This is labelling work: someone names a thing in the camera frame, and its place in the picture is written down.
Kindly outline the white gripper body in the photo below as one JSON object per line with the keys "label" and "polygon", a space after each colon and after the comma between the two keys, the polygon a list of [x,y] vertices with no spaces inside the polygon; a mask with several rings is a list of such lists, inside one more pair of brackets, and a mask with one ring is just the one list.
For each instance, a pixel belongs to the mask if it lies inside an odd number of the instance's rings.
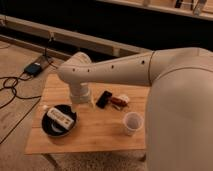
{"label": "white gripper body", "polygon": [[91,100],[91,91],[88,83],[69,86],[71,101],[75,104],[87,103]]}

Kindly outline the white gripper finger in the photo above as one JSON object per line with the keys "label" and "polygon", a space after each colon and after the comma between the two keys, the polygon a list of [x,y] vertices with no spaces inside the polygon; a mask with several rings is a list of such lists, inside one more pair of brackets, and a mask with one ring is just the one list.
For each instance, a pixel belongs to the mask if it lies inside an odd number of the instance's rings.
{"label": "white gripper finger", "polygon": [[89,104],[89,106],[92,107],[92,108],[95,107],[93,102],[89,102],[88,104]]}

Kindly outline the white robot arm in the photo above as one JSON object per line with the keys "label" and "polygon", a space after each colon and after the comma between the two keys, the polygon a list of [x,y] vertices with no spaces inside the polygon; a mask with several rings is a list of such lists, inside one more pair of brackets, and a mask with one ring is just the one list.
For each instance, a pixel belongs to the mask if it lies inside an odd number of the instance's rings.
{"label": "white robot arm", "polygon": [[148,86],[148,171],[213,171],[213,52],[177,48],[97,63],[78,52],[58,76],[76,103],[90,99],[91,82]]}

